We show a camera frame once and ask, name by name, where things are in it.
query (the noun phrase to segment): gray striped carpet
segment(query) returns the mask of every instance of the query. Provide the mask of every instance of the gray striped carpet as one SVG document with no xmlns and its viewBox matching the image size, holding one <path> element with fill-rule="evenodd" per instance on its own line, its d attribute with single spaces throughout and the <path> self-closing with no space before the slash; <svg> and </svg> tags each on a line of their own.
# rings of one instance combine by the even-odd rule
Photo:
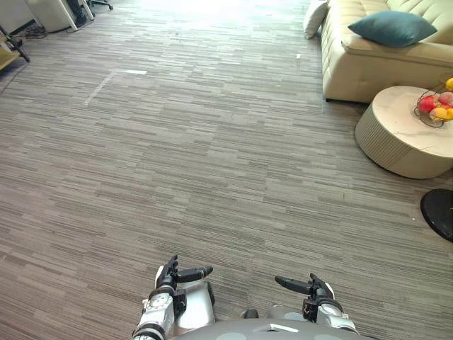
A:
<svg viewBox="0 0 453 340">
<path fill-rule="evenodd" d="M 364 334 L 452 338 L 453 247 L 419 210 L 452 172 L 360 151 L 365 106 L 323 101 L 307 0 L 113 4 L 27 41 L 0 96 L 2 340 L 128 339 L 172 254 L 214 266 L 218 319 L 300 306 L 273 276 L 313 271 Z"/>
</svg>

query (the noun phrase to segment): beige sofa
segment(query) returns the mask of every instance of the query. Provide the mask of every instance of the beige sofa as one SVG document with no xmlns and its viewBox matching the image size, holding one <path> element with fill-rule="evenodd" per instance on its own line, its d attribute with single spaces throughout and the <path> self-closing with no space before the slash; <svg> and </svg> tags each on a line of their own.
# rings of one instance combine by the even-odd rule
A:
<svg viewBox="0 0 453 340">
<path fill-rule="evenodd" d="M 348 25 L 379 11 L 407 11 L 437 29 L 402 48 L 354 34 Z M 431 88 L 453 74 L 453 0 L 330 0 L 322 27 L 323 94 L 326 99 L 369 103 L 390 86 Z"/>
</svg>

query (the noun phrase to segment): throw pillow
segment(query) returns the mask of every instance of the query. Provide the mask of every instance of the throw pillow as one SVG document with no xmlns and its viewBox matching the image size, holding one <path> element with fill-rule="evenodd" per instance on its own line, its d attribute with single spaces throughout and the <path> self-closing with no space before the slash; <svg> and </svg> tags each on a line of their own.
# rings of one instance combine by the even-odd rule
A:
<svg viewBox="0 0 453 340">
<path fill-rule="evenodd" d="M 312 39 L 319 26 L 324 21 L 327 14 L 327 0 L 312 0 L 309 9 L 305 13 L 304 35 L 307 39 Z"/>
<path fill-rule="evenodd" d="M 383 11 L 365 16 L 348 28 L 368 40 L 389 47 L 409 46 L 437 32 L 421 16 L 398 11 Z"/>
</svg>

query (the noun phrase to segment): wall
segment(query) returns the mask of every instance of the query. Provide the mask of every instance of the wall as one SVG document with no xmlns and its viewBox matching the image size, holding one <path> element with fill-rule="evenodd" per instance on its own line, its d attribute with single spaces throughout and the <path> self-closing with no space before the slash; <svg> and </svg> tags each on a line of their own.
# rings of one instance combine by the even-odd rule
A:
<svg viewBox="0 0 453 340">
<path fill-rule="evenodd" d="M 33 19 L 33 14 L 24 0 L 0 0 L 0 24 L 8 32 Z"/>
</svg>

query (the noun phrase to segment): office chair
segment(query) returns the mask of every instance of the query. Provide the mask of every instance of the office chair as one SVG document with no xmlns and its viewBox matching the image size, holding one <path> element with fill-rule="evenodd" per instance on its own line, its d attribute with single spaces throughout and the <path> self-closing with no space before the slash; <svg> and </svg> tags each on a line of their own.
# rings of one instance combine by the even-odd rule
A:
<svg viewBox="0 0 453 340">
<path fill-rule="evenodd" d="M 107 0 L 88 0 L 88 5 L 92 5 L 92 7 L 94 7 L 94 5 L 106 5 L 108 6 L 108 9 L 111 11 L 113 10 L 113 6 L 110 5 Z"/>
</svg>

